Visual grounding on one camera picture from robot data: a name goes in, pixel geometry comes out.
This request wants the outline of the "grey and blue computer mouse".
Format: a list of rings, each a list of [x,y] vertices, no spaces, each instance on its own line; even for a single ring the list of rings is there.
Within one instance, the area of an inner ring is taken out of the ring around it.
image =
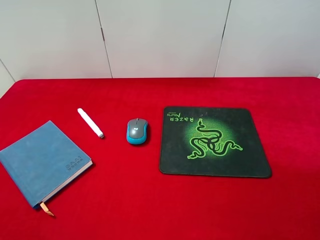
[[[147,140],[148,122],[143,118],[134,118],[127,123],[126,140],[132,145],[143,144]]]

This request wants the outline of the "white marker pen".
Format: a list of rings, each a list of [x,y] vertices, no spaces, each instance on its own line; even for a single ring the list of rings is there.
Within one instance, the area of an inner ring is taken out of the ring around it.
[[[98,125],[90,118],[90,116],[82,108],[78,108],[77,112],[100,139],[103,139],[105,137],[104,133],[101,131]]]

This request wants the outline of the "black green mouse pad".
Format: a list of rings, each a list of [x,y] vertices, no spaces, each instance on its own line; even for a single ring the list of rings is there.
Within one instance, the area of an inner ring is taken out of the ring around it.
[[[162,122],[163,174],[261,179],[272,175],[248,109],[167,106]]]

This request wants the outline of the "blue notebook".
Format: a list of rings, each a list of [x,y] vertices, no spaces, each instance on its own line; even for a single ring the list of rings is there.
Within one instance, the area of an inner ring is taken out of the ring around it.
[[[50,120],[2,149],[0,162],[30,206],[50,216],[46,202],[93,165]]]

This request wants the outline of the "red tablecloth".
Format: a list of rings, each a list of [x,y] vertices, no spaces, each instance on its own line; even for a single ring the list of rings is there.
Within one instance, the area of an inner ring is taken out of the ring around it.
[[[268,179],[159,171],[166,106],[248,109],[272,169]],[[104,133],[100,139],[78,113]],[[127,142],[132,119],[148,122]],[[37,79],[0,99],[0,146],[53,121],[94,165],[31,208],[0,171],[3,240],[317,240],[320,81],[316,77]]]

